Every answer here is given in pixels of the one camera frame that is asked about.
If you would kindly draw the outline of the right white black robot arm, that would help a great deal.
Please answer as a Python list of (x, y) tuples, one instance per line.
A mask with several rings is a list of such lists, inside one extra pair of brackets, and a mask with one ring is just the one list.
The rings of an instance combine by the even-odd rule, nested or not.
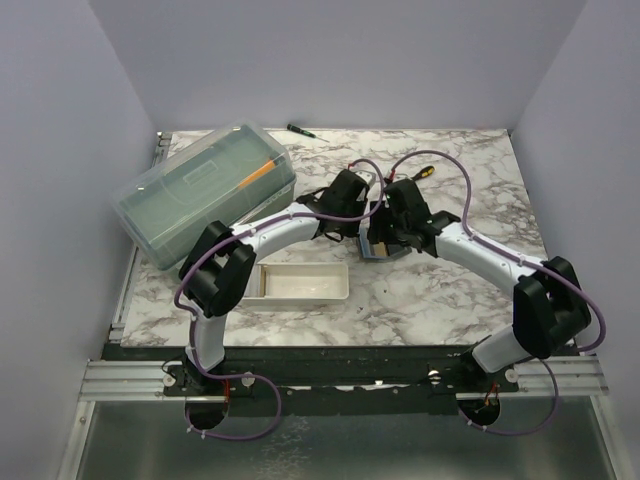
[(490, 282), (512, 300), (512, 323), (465, 354), (460, 379), (480, 392), (497, 371), (529, 357), (547, 359), (591, 323), (579, 282), (562, 257), (540, 260), (466, 232), (459, 217), (430, 211), (416, 183), (384, 189), (386, 204), (371, 217), (369, 240), (398, 245), (453, 262)]

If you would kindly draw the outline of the gold tan credit card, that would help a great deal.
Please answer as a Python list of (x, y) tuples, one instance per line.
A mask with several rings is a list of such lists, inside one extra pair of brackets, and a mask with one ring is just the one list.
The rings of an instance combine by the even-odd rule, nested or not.
[(388, 247), (385, 243), (376, 243), (370, 245), (371, 256), (374, 258), (388, 258), (390, 256)]

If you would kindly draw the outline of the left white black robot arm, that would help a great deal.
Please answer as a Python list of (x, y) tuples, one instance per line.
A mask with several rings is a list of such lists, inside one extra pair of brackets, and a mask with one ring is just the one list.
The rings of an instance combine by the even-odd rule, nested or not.
[(187, 382), (201, 395), (214, 393), (222, 380), (224, 333), (228, 314), (243, 298), (254, 266), (296, 243), (335, 233), (353, 237), (360, 222), (382, 206), (384, 192), (370, 204), (372, 182), (345, 169), (332, 183), (302, 195), (285, 209), (261, 220), (205, 228), (180, 272), (174, 305), (190, 314), (186, 355), (193, 364)]

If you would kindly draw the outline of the grey card holder wallet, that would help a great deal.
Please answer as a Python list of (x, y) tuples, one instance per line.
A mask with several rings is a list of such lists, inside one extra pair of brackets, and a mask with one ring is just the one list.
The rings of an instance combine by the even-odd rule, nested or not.
[(360, 258), (367, 262), (390, 262), (411, 253), (408, 247), (387, 245), (384, 242), (372, 243), (367, 237), (367, 230), (361, 229), (357, 238)]

